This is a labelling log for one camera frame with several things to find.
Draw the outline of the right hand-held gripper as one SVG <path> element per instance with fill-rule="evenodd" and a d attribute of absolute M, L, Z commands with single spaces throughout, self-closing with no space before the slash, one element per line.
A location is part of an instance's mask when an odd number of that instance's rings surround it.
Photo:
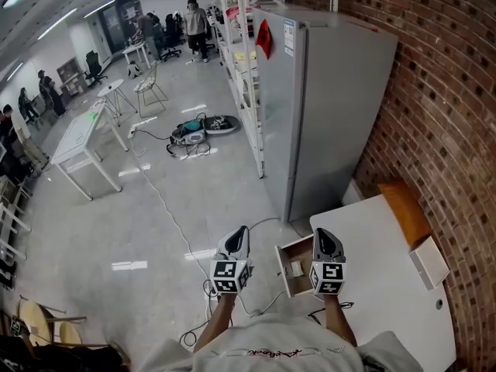
<path fill-rule="evenodd" d="M 329 230 L 317 228 L 309 278 L 315 295 L 338 295 L 346 278 L 343 245 Z"/>

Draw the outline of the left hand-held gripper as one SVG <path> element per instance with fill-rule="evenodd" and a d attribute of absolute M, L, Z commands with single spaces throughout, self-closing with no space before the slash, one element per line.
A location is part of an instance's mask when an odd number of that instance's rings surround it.
<path fill-rule="evenodd" d="M 223 236 L 210 261 L 210 280 L 218 294 L 239 294 L 252 275 L 250 230 L 247 226 Z"/>

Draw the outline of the white drawer with brown inside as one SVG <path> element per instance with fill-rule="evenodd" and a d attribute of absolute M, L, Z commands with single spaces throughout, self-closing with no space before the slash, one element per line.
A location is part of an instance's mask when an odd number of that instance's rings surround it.
<path fill-rule="evenodd" d="M 310 294 L 313 291 L 309 278 L 313 261 L 313 235 L 305 236 L 284 246 L 275 246 L 284 287 L 289 298 Z M 304 275 L 294 277 L 290 262 L 300 260 Z"/>

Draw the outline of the person's right forearm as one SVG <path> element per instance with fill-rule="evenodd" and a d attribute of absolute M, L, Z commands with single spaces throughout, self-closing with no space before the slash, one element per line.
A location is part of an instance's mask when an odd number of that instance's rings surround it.
<path fill-rule="evenodd" d="M 324 295 L 325 327 L 336 335 L 357 347 L 357 340 L 348 323 L 338 298 L 335 295 Z"/>

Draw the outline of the white desk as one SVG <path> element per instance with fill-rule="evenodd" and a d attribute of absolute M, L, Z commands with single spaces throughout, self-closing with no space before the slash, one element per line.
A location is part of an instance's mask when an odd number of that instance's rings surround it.
<path fill-rule="evenodd" d="M 445 288 L 425 287 L 384 196 L 314 215 L 310 224 L 343 244 L 347 271 L 339 300 L 353 304 L 345 315 L 357 342 L 392 331 L 424 372 L 446 372 L 456 345 Z"/>

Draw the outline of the white rectangular box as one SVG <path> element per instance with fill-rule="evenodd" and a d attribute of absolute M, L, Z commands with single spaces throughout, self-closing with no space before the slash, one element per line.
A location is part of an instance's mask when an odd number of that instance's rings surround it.
<path fill-rule="evenodd" d="M 428 291 L 440 286 L 450 273 L 443 255 L 431 236 L 424 239 L 408 255 Z"/>

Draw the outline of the person's grey shirt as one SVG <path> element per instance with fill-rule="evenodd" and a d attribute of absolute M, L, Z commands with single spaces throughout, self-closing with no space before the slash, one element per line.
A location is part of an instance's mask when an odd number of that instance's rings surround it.
<path fill-rule="evenodd" d="M 423 372 L 386 331 L 355 347 L 307 317 L 258 316 L 228 328 L 197 352 L 172 339 L 139 372 Z"/>

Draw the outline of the white metal shelf rack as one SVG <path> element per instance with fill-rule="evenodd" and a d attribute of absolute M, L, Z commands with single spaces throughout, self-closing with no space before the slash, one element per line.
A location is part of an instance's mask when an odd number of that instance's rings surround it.
<path fill-rule="evenodd" d="M 259 74 L 253 9 L 283 7 L 285 0 L 212 0 L 209 20 L 214 28 L 221 65 L 249 140 L 259 177 L 264 175 Z"/>

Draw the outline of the round wooden stool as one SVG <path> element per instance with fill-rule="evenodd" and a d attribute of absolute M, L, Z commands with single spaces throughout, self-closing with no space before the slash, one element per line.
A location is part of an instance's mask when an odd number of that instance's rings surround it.
<path fill-rule="evenodd" d="M 80 346 L 83 344 L 77 325 L 87 320 L 86 316 L 53 318 L 52 323 L 58 326 L 57 344 Z"/>
<path fill-rule="evenodd" d="M 49 313 L 34 301 L 20 298 L 18 317 L 26 324 L 29 340 L 35 346 L 53 342 L 53 324 L 48 321 Z"/>

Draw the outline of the white square table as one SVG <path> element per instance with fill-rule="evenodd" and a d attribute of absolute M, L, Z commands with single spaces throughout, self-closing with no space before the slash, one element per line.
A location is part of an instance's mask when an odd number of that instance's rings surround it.
<path fill-rule="evenodd" d="M 89 164 L 94 165 L 117 192 L 121 192 L 122 186 L 102 166 L 103 159 L 96 150 L 95 142 L 98 139 L 98 131 L 106 126 L 110 128 L 123 150 L 128 152 L 129 148 L 120 136 L 117 125 L 112 119 L 109 104 L 100 99 L 89 110 L 72 119 L 51 158 L 52 165 L 58 168 L 66 179 L 89 201 L 92 201 L 93 197 L 76 182 L 65 164 L 84 154 Z"/>

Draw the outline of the round white side table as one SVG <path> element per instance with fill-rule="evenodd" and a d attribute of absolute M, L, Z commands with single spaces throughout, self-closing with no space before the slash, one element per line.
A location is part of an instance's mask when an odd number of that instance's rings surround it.
<path fill-rule="evenodd" d="M 114 119 L 117 126 L 120 126 L 122 117 L 120 102 L 124 102 L 125 104 L 127 104 L 135 113 L 138 112 L 134 104 L 124 94 L 122 90 L 123 83 L 123 79 L 118 79 L 116 81 L 108 83 L 97 94 L 98 98 L 103 99 L 104 102 L 107 103 L 111 117 Z"/>

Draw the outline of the red paper sheet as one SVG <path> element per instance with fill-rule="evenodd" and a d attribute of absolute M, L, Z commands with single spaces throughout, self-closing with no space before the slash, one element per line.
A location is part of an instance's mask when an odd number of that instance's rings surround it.
<path fill-rule="evenodd" d="M 264 56 L 267 60 L 269 60 L 272 51 L 273 40 L 270 33 L 268 21 L 266 19 L 264 19 L 259 26 L 255 44 L 261 48 Z"/>

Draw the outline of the white label sticker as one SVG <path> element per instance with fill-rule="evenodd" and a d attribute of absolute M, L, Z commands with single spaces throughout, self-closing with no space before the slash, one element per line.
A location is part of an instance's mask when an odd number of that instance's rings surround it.
<path fill-rule="evenodd" d="M 284 52 L 293 57 L 295 48 L 295 22 L 290 19 L 284 20 Z"/>

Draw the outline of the small white table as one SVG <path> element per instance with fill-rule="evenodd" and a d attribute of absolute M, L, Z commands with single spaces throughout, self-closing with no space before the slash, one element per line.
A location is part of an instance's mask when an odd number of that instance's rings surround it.
<path fill-rule="evenodd" d="M 124 57 L 126 59 L 126 62 L 128 64 L 130 63 L 129 56 L 130 56 L 131 53 L 136 53 L 139 61 L 141 63 L 142 62 L 145 62 L 146 65 L 147 65 L 147 67 L 149 69 L 151 68 L 150 60 L 148 58 L 146 41 L 142 41 L 142 42 L 140 42 L 138 44 L 133 44 L 131 46 L 128 46 L 126 49 L 124 49 L 124 51 L 122 52 L 122 54 L 124 55 Z"/>

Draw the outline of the black office chair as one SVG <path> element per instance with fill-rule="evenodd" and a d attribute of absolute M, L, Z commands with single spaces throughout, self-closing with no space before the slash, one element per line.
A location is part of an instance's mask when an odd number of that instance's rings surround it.
<path fill-rule="evenodd" d="M 163 31 L 164 38 L 162 39 L 162 52 L 160 59 L 166 61 L 170 57 L 180 57 L 182 51 L 177 48 L 180 44 L 179 28 L 174 17 L 167 14 L 165 19 L 165 30 Z"/>
<path fill-rule="evenodd" d="M 86 70 L 85 79 L 89 82 L 89 87 L 93 87 L 95 84 L 101 84 L 103 79 L 108 78 L 102 73 L 103 69 L 99 63 L 98 53 L 93 50 L 87 53 L 86 64 L 88 69 Z"/>

